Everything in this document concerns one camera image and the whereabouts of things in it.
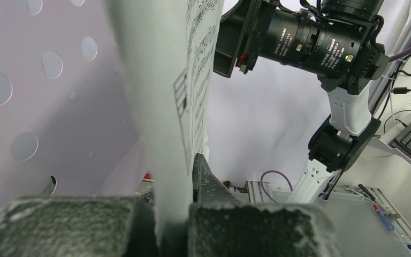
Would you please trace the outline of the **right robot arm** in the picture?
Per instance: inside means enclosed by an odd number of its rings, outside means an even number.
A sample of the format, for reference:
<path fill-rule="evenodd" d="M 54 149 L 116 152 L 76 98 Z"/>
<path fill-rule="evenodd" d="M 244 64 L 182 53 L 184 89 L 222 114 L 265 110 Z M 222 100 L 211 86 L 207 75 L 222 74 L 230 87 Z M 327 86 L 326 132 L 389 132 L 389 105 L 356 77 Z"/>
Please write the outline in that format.
<path fill-rule="evenodd" d="M 368 83 L 390 59 L 376 41 L 382 1 L 300 4 L 292 11 L 280 1 L 238 1 L 220 18 L 213 71 L 226 78 L 235 67 L 247 73 L 262 57 L 317 75 L 331 113 L 310 139 L 306 170 L 287 200 L 313 203 L 328 198 L 380 127 Z"/>

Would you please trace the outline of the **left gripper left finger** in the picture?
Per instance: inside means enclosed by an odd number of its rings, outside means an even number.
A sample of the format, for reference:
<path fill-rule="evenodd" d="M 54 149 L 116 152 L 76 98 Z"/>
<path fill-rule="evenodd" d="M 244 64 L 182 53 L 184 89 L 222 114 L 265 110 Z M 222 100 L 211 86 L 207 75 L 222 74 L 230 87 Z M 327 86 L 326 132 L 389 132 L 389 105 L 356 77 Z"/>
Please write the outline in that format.
<path fill-rule="evenodd" d="M 0 213 L 0 256 L 155 256 L 154 229 L 138 197 L 25 197 Z"/>

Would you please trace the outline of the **sheet music page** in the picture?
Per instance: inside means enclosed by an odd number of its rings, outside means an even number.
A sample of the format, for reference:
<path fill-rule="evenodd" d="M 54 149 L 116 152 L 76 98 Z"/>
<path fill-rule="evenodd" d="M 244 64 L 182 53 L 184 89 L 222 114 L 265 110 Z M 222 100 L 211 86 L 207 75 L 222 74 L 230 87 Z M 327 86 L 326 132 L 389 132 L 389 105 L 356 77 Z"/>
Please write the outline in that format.
<path fill-rule="evenodd" d="M 183 240 L 223 1 L 105 1 L 155 187 L 157 243 Z"/>

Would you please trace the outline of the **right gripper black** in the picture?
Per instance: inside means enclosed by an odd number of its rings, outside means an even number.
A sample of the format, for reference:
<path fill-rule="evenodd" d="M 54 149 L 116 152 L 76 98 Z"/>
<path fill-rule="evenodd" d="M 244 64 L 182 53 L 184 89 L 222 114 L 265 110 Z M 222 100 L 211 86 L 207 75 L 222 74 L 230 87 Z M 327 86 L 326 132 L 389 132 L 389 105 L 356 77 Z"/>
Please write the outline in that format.
<path fill-rule="evenodd" d="M 300 4 L 301 10 L 292 11 L 280 1 L 237 1 L 221 16 L 213 71 L 230 78 L 237 59 L 247 73 L 261 57 L 330 80 L 365 76 L 369 2 Z"/>

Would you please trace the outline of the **lilac perforated music stand desk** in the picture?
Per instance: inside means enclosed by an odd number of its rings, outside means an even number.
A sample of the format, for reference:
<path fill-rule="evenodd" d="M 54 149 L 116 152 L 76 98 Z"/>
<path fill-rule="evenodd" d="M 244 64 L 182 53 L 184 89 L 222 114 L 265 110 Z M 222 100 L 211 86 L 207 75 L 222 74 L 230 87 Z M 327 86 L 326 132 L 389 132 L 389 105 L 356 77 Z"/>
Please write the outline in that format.
<path fill-rule="evenodd" d="M 147 166 L 102 1 L 0 1 L 0 211 L 132 195 Z"/>

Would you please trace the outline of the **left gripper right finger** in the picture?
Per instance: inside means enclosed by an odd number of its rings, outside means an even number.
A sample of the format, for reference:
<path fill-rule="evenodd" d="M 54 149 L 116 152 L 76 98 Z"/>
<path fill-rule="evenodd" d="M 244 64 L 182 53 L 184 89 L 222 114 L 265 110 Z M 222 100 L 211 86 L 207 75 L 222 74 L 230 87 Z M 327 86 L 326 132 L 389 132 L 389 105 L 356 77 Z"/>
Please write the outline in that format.
<path fill-rule="evenodd" d="M 188 256 L 339 256 L 327 214 L 314 205 L 245 203 L 211 173 L 206 158 L 193 164 Z"/>

